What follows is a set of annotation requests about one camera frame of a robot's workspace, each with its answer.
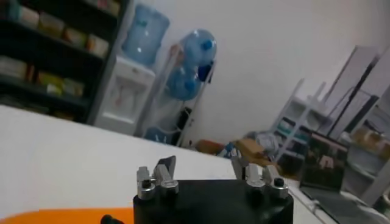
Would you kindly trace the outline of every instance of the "laptop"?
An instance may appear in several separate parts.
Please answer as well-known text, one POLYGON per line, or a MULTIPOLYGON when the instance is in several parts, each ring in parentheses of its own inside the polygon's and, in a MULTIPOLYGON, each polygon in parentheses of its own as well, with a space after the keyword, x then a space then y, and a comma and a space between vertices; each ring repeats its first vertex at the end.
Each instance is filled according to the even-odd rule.
POLYGON ((378 223, 340 194, 348 148, 312 132, 303 165, 300 190, 339 224, 378 223))

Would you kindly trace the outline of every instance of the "black knob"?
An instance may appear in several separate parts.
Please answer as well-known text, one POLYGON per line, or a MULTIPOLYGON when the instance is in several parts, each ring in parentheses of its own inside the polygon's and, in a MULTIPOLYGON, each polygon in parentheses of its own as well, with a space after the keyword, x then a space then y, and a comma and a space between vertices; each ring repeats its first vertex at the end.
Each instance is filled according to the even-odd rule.
POLYGON ((101 224, 124 224, 122 221, 119 221, 118 219, 114 219, 110 215, 105 215, 103 218, 100 220, 101 224))
POLYGON ((285 181, 280 177, 275 178, 274 185, 275 185, 275 187, 283 187, 285 185, 285 181))

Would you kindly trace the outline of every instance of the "laptop screen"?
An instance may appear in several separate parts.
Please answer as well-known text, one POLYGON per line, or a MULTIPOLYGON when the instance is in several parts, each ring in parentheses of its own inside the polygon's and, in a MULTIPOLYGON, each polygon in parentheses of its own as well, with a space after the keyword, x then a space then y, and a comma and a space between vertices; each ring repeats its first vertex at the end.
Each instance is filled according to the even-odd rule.
POLYGON ((339 191, 348 149, 317 133, 311 134, 300 185, 339 191))

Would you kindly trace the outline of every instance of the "white table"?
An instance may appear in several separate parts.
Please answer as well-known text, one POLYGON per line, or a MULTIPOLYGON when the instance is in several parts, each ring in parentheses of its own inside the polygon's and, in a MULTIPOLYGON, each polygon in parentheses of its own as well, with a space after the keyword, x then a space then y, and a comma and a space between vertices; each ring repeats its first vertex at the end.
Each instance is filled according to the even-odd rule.
MULTIPOLYGON (((131 206, 136 171, 175 155, 175 179, 235 178, 227 159, 0 106, 0 219, 131 206)), ((321 223, 294 197, 294 223, 321 223)))

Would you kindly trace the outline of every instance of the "blue cap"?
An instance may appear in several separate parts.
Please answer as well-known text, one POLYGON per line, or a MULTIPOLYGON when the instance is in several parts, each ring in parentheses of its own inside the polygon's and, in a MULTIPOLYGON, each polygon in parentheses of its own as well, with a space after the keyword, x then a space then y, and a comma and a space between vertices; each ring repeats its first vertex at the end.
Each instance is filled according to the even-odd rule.
POLYGON ((202 43, 202 49, 205 51, 209 50, 212 47, 213 47, 213 42, 211 40, 207 40, 202 43))

